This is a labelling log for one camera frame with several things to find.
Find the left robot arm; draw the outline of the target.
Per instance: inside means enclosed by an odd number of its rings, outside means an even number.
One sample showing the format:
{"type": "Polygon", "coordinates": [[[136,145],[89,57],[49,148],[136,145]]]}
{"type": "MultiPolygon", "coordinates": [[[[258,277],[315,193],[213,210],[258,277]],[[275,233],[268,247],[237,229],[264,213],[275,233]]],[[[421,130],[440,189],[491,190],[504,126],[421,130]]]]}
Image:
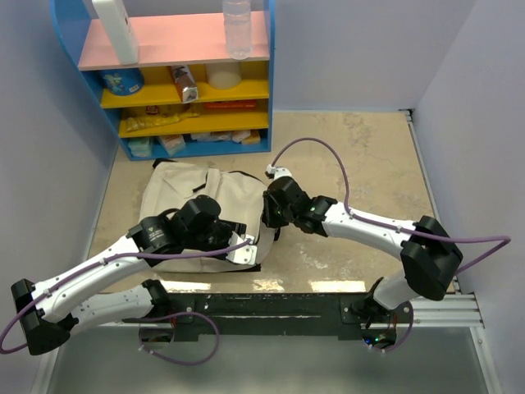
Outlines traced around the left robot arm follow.
{"type": "Polygon", "coordinates": [[[75,332],[113,320],[161,322],[174,307],[160,281],[147,280],[114,294],[105,289],[167,260],[210,257],[253,265],[254,238],[243,223],[222,220],[220,213],[216,200],[200,195],[181,208],[142,219],[106,250],[65,273],[36,283],[19,280],[11,286],[17,314],[1,337],[20,324],[23,348],[42,355],[75,332]]]}

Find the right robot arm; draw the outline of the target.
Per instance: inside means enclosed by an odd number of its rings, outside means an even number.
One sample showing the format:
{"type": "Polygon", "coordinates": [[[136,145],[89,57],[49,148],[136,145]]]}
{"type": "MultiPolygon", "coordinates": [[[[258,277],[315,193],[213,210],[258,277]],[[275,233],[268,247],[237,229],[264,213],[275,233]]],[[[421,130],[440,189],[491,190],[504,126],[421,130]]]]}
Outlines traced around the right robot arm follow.
{"type": "Polygon", "coordinates": [[[290,224],[306,234],[334,237],[380,250],[402,263],[395,275],[380,277],[350,310],[365,323],[385,322],[400,305],[417,297],[440,301],[463,255],[432,217],[416,222],[365,213],[326,196],[309,197],[290,175],[270,177],[263,194],[263,223],[279,229],[290,224]]]}

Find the beige student backpack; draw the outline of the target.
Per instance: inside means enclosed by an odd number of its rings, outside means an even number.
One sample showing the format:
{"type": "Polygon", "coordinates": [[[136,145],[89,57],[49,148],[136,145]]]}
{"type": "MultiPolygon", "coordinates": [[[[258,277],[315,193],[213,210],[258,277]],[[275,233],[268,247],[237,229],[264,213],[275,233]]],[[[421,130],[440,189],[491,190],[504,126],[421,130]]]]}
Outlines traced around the beige student backpack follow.
{"type": "Polygon", "coordinates": [[[276,230],[267,227],[263,217],[263,192],[266,185],[242,171],[223,171],[212,167],[158,159],[143,193],[139,211],[142,222],[159,217],[164,232],[174,236],[178,259],[162,261],[158,273],[233,273],[259,272],[268,256],[276,230]],[[256,264],[237,265],[225,257],[209,257],[203,252],[200,232],[206,223],[217,219],[244,223],[246,233],[258,247],[256,264]]]}

